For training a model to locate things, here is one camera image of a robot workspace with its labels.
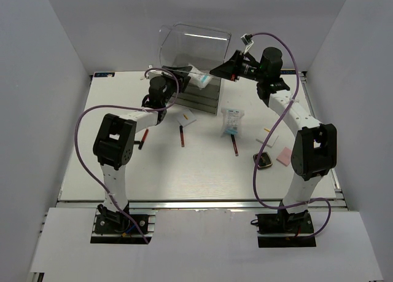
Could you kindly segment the white blue sachet packet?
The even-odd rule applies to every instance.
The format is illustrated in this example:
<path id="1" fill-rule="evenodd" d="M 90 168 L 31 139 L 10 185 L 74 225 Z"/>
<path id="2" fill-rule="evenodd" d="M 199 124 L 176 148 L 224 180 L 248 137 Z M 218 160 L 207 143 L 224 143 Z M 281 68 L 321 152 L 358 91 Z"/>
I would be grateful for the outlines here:
<path id="1" fill-rule="evenodd" d="M 212 81 L 213 77 L 209 74 L 206 74 L 193 65 L 190 65 L 192 68 L 189 72 L 190 82 L 196 85 L 199 89 L 204 89 L 207 85 Z"/>
<path id="2" fill-rule="evenodd" d="M 233 108 L 221 108 L 223 118 L 221 135 L 233 135 L 242 137 L 244 110 Z"/>

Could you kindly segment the clear acrylic makeup organizer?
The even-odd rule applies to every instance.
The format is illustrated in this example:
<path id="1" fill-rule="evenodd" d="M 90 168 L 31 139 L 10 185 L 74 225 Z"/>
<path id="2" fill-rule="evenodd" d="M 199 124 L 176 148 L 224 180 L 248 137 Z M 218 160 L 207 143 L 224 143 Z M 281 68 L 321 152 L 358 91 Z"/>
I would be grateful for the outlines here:
<path id="1" fill-rule="evenodd" d="M 228 31 L 188 23 L 163 25 L 158 34 L 158 64 L 190 77 L 176 104 L 216 115 L 221 78 L 210 70 L 225 61 L 231 40 Z"/>

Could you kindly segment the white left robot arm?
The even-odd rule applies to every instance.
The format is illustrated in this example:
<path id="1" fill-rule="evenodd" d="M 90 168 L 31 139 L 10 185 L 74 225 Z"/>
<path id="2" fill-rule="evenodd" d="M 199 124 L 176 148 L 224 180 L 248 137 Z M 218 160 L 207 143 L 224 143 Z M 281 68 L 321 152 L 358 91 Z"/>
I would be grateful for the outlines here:
<path id="1" fill-rule="evenodd" d="M 175 94 L 184 92 L 191 80 L 190 65 L 165 66 L 163 69 L 172 75 L 163 72 L 150 79 L 148 94 L 142 100 L 145 110 L 131 111 L 122 116 L 106 114 L 93 144 L 93 153 L 103 172 L 104 185 L 109 189 L 99 212 L 111 213 L 108 223 L 116 232 L 124 232 L 130 224 L 130 217 L 122 211 L 128 212 L 125 166 L 133 153 L 135 134 L 160 124 L 166 115 L 169 100 Z"/>

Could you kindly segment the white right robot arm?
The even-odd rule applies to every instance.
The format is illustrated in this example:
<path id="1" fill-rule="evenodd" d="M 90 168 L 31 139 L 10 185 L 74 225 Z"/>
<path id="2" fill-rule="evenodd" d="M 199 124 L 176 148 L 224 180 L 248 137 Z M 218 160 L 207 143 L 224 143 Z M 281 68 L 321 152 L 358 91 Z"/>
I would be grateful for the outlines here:
<path id="1" fill-rule="evenodd" d="M 281 77 L 282 52 L 266 48 L 260 61 L 237 50 L 210 74 L 230 81 L 240 77 L 257 83 L 259 98 L 282 118 L 295 137 L 291 153 L 294 176 L 286 196 L 278 208 L 278 227 L 291 232 L 300 223 L 318 184 L 337 164 L 337 130 L 311 116 L 298 102 Z"/>

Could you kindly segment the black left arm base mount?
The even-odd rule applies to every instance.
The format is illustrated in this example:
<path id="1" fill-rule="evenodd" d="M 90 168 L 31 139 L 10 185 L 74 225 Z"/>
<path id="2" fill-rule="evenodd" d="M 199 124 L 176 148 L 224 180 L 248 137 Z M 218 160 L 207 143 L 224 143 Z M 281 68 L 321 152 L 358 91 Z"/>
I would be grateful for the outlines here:
<path id="1" fill-rule="evenodd" d="M 128 217 L 112 211 L 102 210 L 102 205 L 96 210 L 93 228 L 90 237 L 91 244 L 107 245 L 146 245 L 153 236 L 154 215 L 131 214 L 137 223 L 142 236 Z"/>

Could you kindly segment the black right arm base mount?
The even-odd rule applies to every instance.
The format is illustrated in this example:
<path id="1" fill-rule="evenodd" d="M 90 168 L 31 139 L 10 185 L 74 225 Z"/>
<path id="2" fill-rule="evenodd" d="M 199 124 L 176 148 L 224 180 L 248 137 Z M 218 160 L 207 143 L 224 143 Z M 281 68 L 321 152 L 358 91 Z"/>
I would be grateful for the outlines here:
<path id="1" fill-rule="evenodd" d="M 314 227 L 308 210 L 299 214 L 256 214 L 250 225 L 257 229 L 259 248 L 315 248 Z"/>

